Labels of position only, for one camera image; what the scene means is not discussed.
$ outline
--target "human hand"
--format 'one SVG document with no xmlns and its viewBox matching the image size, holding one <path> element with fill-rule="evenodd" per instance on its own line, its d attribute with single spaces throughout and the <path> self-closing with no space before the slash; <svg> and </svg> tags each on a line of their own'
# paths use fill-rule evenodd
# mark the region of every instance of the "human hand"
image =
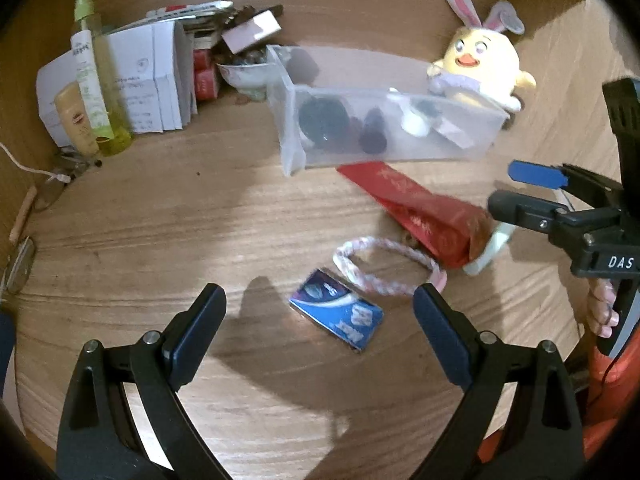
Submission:
<svg viewBox="0 0 640 480">
<path fill-rule="evenodd" d="M 612 327 L 620 322 L 620 315 L 613 311 L 616 291 L 609 280 L 589 280 L 587 297 L 587 324 L 599 337 L 611 337 Z"/>
</svg>

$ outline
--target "blue tissue pack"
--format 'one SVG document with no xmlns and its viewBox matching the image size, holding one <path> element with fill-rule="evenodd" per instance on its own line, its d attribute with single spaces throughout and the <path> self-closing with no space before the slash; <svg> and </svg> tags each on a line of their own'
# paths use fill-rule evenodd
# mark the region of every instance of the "blue tissue pack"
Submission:
<svg viewBox="0 0 640 480">
<path fill-rule="evenodd" d="M 384 312 L 316 269 L 289 303 L 357 351 L 365 349 Z"/>
</svg>

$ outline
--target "orange beak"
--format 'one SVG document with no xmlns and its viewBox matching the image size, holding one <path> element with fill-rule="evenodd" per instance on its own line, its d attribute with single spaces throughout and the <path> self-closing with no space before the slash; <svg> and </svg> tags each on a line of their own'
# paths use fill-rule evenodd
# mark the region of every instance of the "orange beak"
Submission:
<svg viewBox="0 0 640 480">
<path fill-rule="evenodd" d="M 478 66 L 480 64 L 480 60 L 473 57 L 471 54 L 465 54 L 464 56 L 460 56 L 456 58 L 456 65 L 458 66 Z"/>
</svg>

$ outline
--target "yellow plush toy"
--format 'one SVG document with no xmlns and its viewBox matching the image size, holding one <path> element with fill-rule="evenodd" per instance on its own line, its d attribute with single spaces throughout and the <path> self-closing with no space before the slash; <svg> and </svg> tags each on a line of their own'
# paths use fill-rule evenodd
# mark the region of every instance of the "yellow plush toy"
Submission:
<svg viewBox="0 0 640 480">
<path fill-rule="evenodd" d="M 535 88 L 536 80 L 520 70 L 518 53 L 502 34 L 505 30 L 524 33 L 515 9 L 509 2 L 497 2 L 481 23 L 471 0 L 447 1 L 465 27 L 456 31 L 444 58 L 430 67 L 434 88 L 471 103 L 475 101 L 466 90 L 477 91 L 508 112 L 519 112 L 520 101 L 511 93 L 515 88 Z"/>
</svg>

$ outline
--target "transparent plastic bin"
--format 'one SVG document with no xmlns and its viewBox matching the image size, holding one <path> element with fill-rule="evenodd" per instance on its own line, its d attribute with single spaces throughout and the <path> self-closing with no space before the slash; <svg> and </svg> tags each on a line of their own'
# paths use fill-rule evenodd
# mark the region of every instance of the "transparent plastic bin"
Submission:
<svg viewBox="0 0 640 480">
<path fill-rule="evenodd" d="M 270 45 L 267 61 L 272 69 L 268 103 L 286 175 L 370 160 L 479 158 L 508 117 L 478 94 L 473 99 L 481 106 L 430 94 L 430 64 L 417 59 L 351 48 Z M 402 129 L 407 104 L 431 121 L 426 136 Z M 377 133 L 381 129 L 384 140 Z M 363 137 L 372 130 L 372 137 Z"/>
</svg>

